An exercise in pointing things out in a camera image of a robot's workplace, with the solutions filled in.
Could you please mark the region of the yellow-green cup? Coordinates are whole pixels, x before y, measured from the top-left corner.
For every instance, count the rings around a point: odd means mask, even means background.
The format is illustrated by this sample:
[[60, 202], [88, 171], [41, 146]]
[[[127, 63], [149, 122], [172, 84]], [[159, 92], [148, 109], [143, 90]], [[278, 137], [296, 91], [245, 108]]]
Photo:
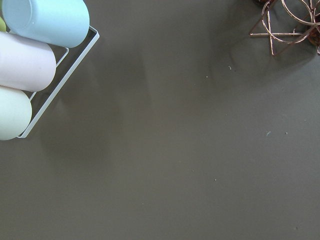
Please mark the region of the yellow-green cup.
[[0, 17], [0, 31], [1, 32], [6, 32], [7, 31], [7, 26], [5, 21], [3, 20], [2, 17]]

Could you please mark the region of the pink cup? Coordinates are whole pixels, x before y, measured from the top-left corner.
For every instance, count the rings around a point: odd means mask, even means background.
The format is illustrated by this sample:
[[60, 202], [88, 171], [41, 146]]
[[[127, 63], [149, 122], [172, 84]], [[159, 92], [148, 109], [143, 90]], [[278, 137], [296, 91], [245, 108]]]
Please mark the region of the pink cup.
[[53, 81], [56, 58], [43, 42], [7, 32], [0, 33], [0, 84], [39, 92]]

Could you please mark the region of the pale green cup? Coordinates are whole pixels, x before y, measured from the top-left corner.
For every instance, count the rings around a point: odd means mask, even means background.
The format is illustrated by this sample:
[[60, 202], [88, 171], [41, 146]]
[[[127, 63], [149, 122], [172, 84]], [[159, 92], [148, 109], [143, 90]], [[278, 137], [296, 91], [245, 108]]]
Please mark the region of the pale green cup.
[[19, 89], [0, 87], [0, 140], [19, 136], [29, 125], [32, 105], [28, 96]]

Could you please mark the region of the light blue cup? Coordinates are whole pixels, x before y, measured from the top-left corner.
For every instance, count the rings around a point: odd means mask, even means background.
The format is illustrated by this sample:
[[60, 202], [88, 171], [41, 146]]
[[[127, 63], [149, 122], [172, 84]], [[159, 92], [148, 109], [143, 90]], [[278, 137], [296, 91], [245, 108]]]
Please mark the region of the light blue cup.
[[3, 0], [1, 9], [13, 33], [56, 46], [80, 45], [90, 27], [82, 0]]

